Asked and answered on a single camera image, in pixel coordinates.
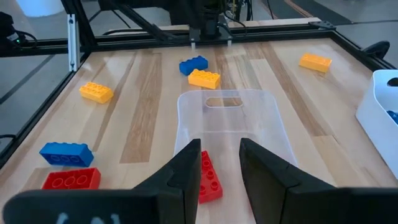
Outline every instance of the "blue lego brick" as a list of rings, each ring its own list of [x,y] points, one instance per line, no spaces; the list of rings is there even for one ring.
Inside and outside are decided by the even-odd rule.
[[[204,70],[206,68],[208,68],[208,61],[200,55],[180,63],[180,72],[184,75],[191,74],[194,69]]]
[[[51,165],[89,167],[94,159],[87,144],[49,142],[40,155]]]
[[[398,113],[395,113],[393,111],[387,111],[388,115],[398,124]]]

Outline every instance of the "transparent plastic bin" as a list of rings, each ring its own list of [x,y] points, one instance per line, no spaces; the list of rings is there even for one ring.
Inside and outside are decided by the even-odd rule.
[[[275,98],[262,90],[188,91],[178,98],[174,155],[200,138],[223,197],[199,204],[197,223],[255,223],[239,163],[241,138],[250,138],[297,165]]]

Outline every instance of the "wooden tabletop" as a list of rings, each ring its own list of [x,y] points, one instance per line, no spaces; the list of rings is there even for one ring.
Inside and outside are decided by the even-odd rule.
[[[257,22],[303,23],[305,19]],[[333,60],[323,78],[299,67],[313,53]],[[354,114],[372,71],[330,39],[92,53],[7,164],[0,170],[0,207],[18,192],[41,188],[50,166],[47,142],[87,143],[101,189],[131,189],[172,158],[177,98],[189,90],[179,62],[202,55],[221,74],[220,89],[263,89],[277,101],[298,166],[335,186],[397,187]],[[114,90],[109,103],[84,99],[79,87]]]

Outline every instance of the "duplo block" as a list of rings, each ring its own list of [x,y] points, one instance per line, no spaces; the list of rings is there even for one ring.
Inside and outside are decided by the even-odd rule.
[[[98,103],[106,103],[113,97],[113,92],[110,88],[93,82],[88,82],[80,87],[79,92],[82,97]]]
[[[223,188],[218,180],[207,151],[201,152],[201,179],[199,203],[210,202],[223,196]]]
[[[331,59],[314,54],[305,53],[300,60],[300,66],[326,73],[330,67]]]
[[[387,111],[387,114],[390,115],[390,117],[395,121],[396,124],[398,124],[398,113],[395,113],[393,111]]]
[[[51,165],[88,167],[94,159],[87,144],[49,142],[40,155]]]
[[[180,63],[180,72],[184,75],[191,74],[194,69],[204,70],[206,68],[208,68],[208,61],[200,55]]]
[[[100,180],[97,168],[51,172],[42,189],[98,189]]]
[[[199,71],[194,69],[191,75],[188,76],[188,82],[191,85],[200,87],[216,89],[220,84],[221,77],[218,73],[211,73],[206,71]]]

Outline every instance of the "gray floor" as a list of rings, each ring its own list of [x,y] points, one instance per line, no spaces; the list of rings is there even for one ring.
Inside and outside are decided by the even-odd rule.
[[[363,47],[380,40],[389,40],[391,49],[386,60],[398,67],[398,22],[377,22],[398,19],[397,0],[316,1],[354,22],[376,21],[370,24],[339,26],[338,31]],[[83,7],[88,17],[99,10],[96,2],[83,2]],[[0,0],[0,10],[13,16],[16,29],[30,32],[38,39],[67,37],[65,12],[48,17],[27,18],[15,0]],[[147,8],[137,11],[158,26],[170,25],[169,13],[163,9]],[[261,0],[253,0],[253,11],[254,20],[271,19]],[[131,27],[137,27],[124,15],[120,15]],[[242,9],[241,18],[246,18],[246,8]],[[95,35],[101,35],[110,29],[126,28],[126,25],[112,12],[101,12],[92,20],[91,27]],[[0,99],[9,95],[0,104],[0,134],[16,134],[68,73],[67,55],[1,58],[0,68],[3,71],[0,76]],[[21,82],[24,84],[10,95],[9,92]],[[8,142],[7,139],[0,139],[0,151]]]

